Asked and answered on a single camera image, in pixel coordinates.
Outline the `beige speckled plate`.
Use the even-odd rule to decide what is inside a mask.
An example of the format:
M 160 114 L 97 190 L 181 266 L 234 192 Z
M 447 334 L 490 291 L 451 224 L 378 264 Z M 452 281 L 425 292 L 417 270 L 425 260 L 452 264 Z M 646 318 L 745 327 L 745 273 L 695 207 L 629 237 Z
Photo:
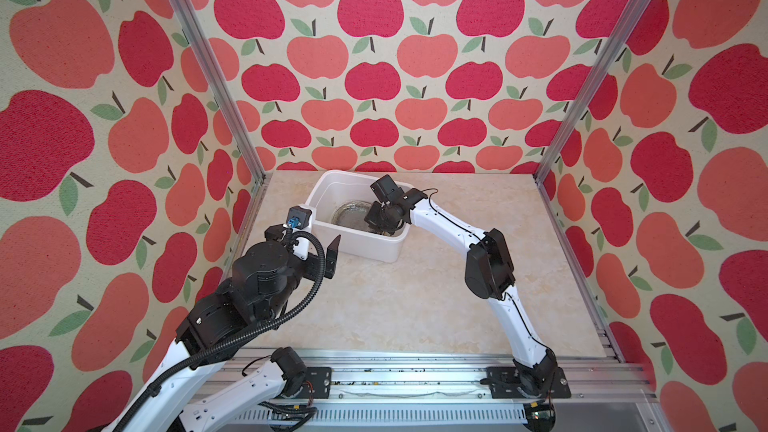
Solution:
M 371 228 L 365 220 L 370 209 L 370 202 L 359 200 L 348 201 L 335 210 L 331 218 L 331 223 L 339 227 L 370 232 Z

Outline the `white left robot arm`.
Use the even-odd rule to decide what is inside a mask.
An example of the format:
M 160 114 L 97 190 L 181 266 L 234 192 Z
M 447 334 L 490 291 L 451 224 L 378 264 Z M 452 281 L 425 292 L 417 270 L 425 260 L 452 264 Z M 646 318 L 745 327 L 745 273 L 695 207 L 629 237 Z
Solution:
M 335 273 L 340 242 L 334 238 L 324 247 L 309 232 L 289 231 L 250 247 L 234 262 L 230 278 L 182 321 L 150 381 L 106 430 L 217 431 L 254 406 L 304 425 L 315 407 L 294 410 L 273 402 L 317 389 L 291 347 L 276 348 L 259 368 L 219 392 L 199 402 L 192 398 L 244 345 L 309 305 Z

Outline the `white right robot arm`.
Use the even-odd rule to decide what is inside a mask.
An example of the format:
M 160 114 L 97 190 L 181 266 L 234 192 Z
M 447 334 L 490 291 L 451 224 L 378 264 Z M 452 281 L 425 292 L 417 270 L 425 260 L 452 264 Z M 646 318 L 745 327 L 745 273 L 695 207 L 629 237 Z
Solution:
M 503 233 L 474 227 L 436 205 L 422 190 L 403 190 L 390 176 L 376 180 L 376 196 L 365 222 L 392 234 L 404 225 L 422 228 L 454 248 L 465 258 L 464 281 L 478 298 L 488 301 L 511 346 L 522 393 L 539 398 L 549 395 L 558 362 L 539 337 L 520 300 L 514 265 Z

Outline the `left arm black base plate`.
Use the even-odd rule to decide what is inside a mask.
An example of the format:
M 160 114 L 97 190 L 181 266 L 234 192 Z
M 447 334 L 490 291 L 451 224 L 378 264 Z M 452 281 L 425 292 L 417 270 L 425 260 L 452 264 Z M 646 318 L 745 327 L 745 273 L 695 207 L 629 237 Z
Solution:
M 332 372 L 331 367 L 309 367 L 304 382 L 293 398 L 300 400 L 328 399 L 332 385 Z

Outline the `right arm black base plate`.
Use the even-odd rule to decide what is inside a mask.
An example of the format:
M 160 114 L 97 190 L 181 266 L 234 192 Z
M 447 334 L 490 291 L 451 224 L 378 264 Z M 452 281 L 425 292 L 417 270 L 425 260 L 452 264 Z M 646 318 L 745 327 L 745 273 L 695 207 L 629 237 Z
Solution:
M 572 397 L 569 381 L 560 367 L 543 379 L 520 373 L 514 367 L 488 367 L 480 384 L 489 388 L 494 399 L 544 400 Z

